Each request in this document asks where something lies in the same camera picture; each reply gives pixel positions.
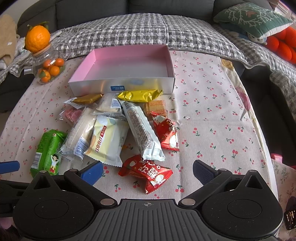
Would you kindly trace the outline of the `clear rice cracker packet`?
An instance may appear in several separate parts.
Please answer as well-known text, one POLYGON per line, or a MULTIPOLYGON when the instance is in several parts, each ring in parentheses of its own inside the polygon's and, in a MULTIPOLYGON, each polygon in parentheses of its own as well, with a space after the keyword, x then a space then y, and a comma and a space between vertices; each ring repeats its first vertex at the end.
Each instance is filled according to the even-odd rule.
POLYGON ((75 157, 83 160, 84 152, 90 146, 95 122, 96 116, 93 114, 93 109, 84 108, 63 142, 59 153, 68 160, 73 160, 75 157))

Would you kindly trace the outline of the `green snack packet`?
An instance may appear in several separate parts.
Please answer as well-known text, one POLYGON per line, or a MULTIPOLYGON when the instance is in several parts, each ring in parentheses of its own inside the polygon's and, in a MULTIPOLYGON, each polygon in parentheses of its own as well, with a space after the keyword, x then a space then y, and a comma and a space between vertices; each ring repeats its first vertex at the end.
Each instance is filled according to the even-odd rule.
POLYGON ((50 130, 42 135, 30 168, 32 177, 41 170, 48 171, 50 175, 59 174, 61 155, 58 152, 66 137, 67 133, 57 130, 50 130))

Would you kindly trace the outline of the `cream yellow cake packet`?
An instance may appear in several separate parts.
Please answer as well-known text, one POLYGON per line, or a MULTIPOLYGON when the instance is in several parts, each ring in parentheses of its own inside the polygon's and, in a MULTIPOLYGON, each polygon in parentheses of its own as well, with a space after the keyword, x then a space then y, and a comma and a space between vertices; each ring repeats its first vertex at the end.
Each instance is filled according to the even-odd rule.
POLYGON ((121 167, 121 150, 130 129, 125 120, 98 115, 89 148, 84 154, 104 164, 121 167))

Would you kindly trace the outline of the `red candy packet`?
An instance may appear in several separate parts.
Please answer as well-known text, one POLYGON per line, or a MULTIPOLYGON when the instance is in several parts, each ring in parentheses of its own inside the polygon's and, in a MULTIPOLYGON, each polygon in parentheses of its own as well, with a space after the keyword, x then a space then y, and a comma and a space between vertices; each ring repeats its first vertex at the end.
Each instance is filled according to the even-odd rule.
POLYGON ((155 112, 152 112, 152 122, 161 147, 166 150, 179 151, 175 123, 169 118, 155 112))
POLYGON ((145 193, 150 194, 160 188, 171 177, 173 171, 152 160, 144 160, 141 155, 135 155, 123 163, 118 174, 121 177, 132 175, 145 179, 145 193))

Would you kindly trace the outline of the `pink crispy rice packet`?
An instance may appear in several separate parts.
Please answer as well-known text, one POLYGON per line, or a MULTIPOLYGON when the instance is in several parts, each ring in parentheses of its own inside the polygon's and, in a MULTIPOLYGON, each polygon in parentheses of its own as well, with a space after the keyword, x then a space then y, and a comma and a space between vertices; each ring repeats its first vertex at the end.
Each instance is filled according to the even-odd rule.
POLYGON ((64 121, 70 126, 74 126, 76 121, 79 119, 83 109, 76 109, 72 106, 64 109, 60 114, 58 120, 64 121))

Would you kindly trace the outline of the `grey white long snack bar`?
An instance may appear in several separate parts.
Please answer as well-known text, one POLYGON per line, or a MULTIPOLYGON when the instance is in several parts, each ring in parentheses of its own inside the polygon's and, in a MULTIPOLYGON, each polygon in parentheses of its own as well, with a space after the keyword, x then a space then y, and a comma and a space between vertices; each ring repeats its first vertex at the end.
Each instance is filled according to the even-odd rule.
POLYGON ((128 101, 119 101, 131 132, 144 160, 165 161, 161 143, 141 107, 128 101))

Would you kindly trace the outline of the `orange biscuit packet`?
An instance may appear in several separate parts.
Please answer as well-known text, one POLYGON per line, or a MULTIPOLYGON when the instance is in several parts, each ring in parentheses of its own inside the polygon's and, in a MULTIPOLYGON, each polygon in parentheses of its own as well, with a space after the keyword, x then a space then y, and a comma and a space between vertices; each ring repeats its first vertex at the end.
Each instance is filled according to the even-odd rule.
POLYGON ((153 100, 144 104, 144 113, 148 118, 152 118, 152 113, 167 116, 167 110, 164 100, 153 100))

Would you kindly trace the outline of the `yellow foil biscuit packet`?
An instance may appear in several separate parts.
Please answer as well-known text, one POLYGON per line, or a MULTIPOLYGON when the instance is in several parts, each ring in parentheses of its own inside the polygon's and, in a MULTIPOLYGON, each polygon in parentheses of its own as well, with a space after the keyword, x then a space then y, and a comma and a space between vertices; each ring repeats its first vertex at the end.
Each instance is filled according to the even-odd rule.
POLYGON ((131 102, 151 102, 161 96, 163 90, 150 89, 150 90, 133 90, 133 91, 123 91, 117 95, 118 99, 122 101, 131 102))

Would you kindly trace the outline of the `clear white cracker packet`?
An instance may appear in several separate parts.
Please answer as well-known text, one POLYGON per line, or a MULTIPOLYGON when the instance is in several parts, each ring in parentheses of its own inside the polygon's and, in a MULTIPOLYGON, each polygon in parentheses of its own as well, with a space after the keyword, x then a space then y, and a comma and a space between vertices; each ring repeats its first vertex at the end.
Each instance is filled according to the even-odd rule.
POLYGON ((121 104, 117 99, 117 93, 104 94, 92 114, 122 114, 121 104))

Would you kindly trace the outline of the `gold foil snack bar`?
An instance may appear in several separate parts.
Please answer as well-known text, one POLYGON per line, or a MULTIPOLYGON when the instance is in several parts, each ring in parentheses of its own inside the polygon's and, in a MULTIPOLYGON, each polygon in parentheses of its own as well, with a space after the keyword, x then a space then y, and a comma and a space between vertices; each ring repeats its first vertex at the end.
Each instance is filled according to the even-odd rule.
POLYGON ((102 98, 102 94, 88 94, 85 96, 80 96, 72 100, 71 102, 75 104, 92 104, 93 102, 102 98))

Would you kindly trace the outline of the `cherry print tablecloth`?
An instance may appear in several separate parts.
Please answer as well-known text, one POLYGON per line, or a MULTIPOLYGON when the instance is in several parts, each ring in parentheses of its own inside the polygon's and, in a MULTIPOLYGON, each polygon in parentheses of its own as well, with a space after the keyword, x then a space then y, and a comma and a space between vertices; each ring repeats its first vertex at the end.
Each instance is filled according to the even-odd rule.
MULTIPOLYGON (((162 99, 168 118, 176 123, 179 150, 166 150, 162 165, 173 174, 159 189, 146 194, 144 180, 121 177, 117 167, 106 165, 96 188, 117 200, 180 200, 201 187, 193 175, 193 162, 199 159, 237 175, 257 170, 277 193, 268 148, 236 72, 216 56, 185 51, 171 51, 170 55, 175 87, 162 99)), ((16 104, 1 133, 1 161, 17 160, 20 169, 1 175, 2 179, 30 182, 30 167, 36 162, 43 133, 70 130, 59 114, 72 97, 68 81, 82 61, 81 57, 69 60, 64 75, 50 84, 33 81, 16 104)))

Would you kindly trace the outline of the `pink silver cardboard box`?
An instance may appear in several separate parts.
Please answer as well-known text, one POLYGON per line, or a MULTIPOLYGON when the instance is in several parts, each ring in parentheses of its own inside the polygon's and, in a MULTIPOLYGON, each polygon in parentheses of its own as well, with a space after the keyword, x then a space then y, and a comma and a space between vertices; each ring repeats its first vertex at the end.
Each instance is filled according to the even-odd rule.
POLYGON ((166 45, 125 45, 92 50, 68 85, 74 96, 157 89, 171 94, 175 73, 166 45))

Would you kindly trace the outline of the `glass jar with small oranges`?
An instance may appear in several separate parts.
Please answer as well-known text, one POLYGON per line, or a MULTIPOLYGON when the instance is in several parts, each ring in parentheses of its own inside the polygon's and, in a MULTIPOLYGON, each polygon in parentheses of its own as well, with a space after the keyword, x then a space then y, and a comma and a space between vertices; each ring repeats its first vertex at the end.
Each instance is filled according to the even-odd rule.
POLYGON ((44 49, 34 53, 33 64, 24 67, 24 75, 33 74, 41 85, 48 84, 61 75, 66 68, 70 49, 66 43, 60 43, 57 46, 62 47, 62 49, 54 49, 49 44, 44 49))

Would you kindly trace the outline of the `beige cloth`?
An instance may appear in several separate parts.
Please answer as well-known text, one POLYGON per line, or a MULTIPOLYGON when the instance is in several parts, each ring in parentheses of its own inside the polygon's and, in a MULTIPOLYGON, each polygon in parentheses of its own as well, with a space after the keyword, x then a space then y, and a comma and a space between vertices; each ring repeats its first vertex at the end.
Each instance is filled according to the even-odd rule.
POLYGON ((16 23, 10 15, 1 16, 1 60, 9 66, 16 51, 16 23))

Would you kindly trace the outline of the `orange plush toy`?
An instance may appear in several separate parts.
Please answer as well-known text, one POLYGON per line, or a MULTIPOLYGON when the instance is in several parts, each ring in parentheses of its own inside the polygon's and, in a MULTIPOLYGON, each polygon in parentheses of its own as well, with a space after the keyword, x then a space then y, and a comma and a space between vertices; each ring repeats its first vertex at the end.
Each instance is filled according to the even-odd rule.
POLYGON ((281 32, 267 38, 266 48, 277 54, 281 59, 290 64, 296 64, 296 33, 292 27, 287 27, 281 32))

